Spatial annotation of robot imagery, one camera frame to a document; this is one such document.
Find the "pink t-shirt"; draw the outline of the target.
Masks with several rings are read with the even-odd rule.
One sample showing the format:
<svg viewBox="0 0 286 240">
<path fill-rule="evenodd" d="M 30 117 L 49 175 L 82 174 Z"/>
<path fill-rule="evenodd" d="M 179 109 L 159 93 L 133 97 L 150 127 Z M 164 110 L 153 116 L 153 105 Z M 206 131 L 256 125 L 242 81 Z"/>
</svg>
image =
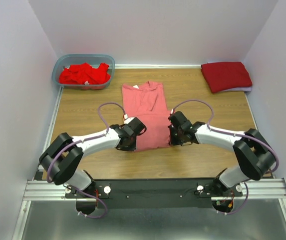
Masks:
<svg viewBox="0 0 286 240">
<path fill-rule="evenodd" d="M 128 117 L 137 117 L 146 131 L 137 137 L 136 151 L 167 148 L 170 141 L 170 111 L 167 109 L 163 84 L 147 81 L 141 85 L 122 85 L 123 107 Z"/>
</svg>

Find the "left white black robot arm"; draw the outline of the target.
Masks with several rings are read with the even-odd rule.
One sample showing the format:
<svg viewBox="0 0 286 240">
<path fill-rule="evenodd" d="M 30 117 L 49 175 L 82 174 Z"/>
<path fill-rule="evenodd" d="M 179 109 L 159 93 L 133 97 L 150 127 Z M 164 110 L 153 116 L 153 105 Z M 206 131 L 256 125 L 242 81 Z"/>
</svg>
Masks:
<svg viewBox="0 0 286 240">
<path fill-rule="evenodd" d="M 136 117 L 130 117 L 124 124 L 113 124 L 96 133 L 70 136 L 61 133 L 39 157 L 39 164 L 47 173 L 47 181 L 55 185 L 68 184 L 84 198 L 95 193 L 95 181 L 78 165 L 84 157 L 107 149 L 125 152 L 136 150 L 137 137 L 147 127 Z"/>
</svg>

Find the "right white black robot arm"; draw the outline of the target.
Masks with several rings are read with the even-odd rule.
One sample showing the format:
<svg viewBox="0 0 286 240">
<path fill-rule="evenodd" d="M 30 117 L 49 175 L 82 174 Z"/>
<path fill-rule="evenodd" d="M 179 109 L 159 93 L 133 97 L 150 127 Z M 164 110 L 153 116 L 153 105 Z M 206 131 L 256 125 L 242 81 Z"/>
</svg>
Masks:
<svg viewBox="0 0 286 240">
<path fill-rule="evenodd" d="M 235 185 L 246 180 L 258 181 L 271 167 L 279 165 L 276 153 L 256 129 L 230 131 L 201 121 L 191 123 L 181 111 L 171 113 L 168 120 L 171 146 L 207 144 L 235 154 L 238 164 L 222 170 L 204 186 L 209 195 L 224 196 Z"/>
</svg>

